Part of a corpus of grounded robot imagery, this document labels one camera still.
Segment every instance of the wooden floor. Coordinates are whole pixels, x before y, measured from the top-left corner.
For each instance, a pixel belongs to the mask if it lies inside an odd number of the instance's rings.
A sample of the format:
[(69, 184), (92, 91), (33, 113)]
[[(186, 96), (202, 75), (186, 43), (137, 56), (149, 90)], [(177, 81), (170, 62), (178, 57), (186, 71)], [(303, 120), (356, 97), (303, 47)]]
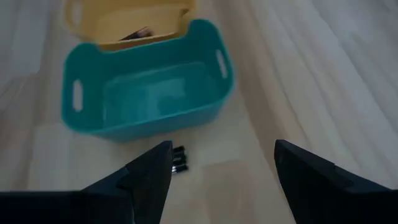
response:
[(1, 190), (81, 189), (171, 139), (191, 169), (173, 176), (162, 223), (293, 223), (279, 138), (398, 189), (395, 0), (198, 0), (234, 60), (231, 99), (211, 124), (122, 145), (61, 121), (63, 61), (79, 43), (61, 0), (0, 6)]

